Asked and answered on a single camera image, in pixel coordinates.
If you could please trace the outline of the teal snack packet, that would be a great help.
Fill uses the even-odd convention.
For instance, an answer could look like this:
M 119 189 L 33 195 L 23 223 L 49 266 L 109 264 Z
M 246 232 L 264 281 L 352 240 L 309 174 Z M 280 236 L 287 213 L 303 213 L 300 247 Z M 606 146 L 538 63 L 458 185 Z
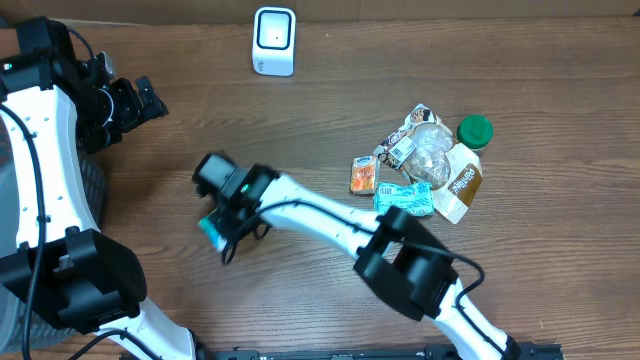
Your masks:
M 392 206 L 416 216 L 425 217 L 435 213 L 431 184 L 418 182 L 407 186 L 380 183 L 373 198 L 374 210 L 386 213 Z

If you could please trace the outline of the green lid jar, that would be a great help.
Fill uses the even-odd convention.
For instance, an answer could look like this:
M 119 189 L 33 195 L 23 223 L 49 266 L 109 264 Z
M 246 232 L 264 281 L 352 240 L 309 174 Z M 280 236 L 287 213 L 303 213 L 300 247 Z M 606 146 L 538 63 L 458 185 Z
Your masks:
M 493 135 L 493 124 L 480 114 L 466 116 L 456 129 L 456 139 L 474 152 L 484 149 Z

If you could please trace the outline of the beige Pantree snack bag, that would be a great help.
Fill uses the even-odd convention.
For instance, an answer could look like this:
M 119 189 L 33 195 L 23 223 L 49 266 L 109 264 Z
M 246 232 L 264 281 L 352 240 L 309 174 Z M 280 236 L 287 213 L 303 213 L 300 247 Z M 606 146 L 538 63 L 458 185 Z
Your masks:
M 468 212 L 483 181 L 479 156 L 423 104 L 416 105 L 373 155 L 410 183 L 429 184 L 434 209 L 453 224 Z

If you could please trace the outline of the teal tissue pack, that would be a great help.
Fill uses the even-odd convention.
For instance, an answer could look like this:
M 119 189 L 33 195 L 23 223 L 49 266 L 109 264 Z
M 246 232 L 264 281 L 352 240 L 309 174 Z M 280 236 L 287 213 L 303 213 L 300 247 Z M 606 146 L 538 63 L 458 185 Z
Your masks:
M 216 251 L 222 253 L 227 245 L 227 240 L 216 229 L 215 220 L 216 218 L 213 212 L 211 212 L 198 222 L 198 226 Z

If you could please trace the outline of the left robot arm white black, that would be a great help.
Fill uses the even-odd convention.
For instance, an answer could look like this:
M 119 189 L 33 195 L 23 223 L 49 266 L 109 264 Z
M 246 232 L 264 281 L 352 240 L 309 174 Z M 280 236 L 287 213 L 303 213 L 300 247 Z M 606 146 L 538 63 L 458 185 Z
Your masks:
M 110 57 L 79 60 L 77 31 L 46 17 L 16 28 L 20 51 L 1 62 L 1 118 L 17 180 L 15 249 L 2 286 L 23 306 L 20 350 L 34 323 L 112 340 L 137 359 L 202 359 L 194 334 L 148 297 L 135 253 L 105 236 L 94 216 L 104 197 L 81 159 L 168 112 L 146 77 L 117 78 Z

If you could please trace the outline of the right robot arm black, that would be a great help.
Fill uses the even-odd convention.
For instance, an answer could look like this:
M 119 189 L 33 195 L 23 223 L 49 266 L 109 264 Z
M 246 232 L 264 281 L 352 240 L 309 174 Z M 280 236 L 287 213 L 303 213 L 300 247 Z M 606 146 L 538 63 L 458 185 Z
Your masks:
M 209 153 L 192 180 L 214 208 L 201 222 L 223 264 L 229 264 L 248 235 L 263 238 L 283 229 L 324 240 L 354 260 L 353 269 L 371 291 L 401 315 L 428 318 L 462 359 L 516 359 L 516 341 L 493 326 L 468 297 L 455 261 L 476 262 L 449 251 L 408 212 L 384 213 L 344 205 L 315 193 L 269 166 L 250 169 L 225 153 Z

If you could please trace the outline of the orange tissue pack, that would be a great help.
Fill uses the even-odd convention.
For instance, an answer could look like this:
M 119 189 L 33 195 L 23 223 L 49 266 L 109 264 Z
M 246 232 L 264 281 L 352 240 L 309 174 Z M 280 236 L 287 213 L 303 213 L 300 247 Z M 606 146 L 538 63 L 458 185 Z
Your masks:
M 374 194 L 379 180 L 379 160 L 374 155 L 357 157 L 352 162 L 350 191 L 355 195 Z

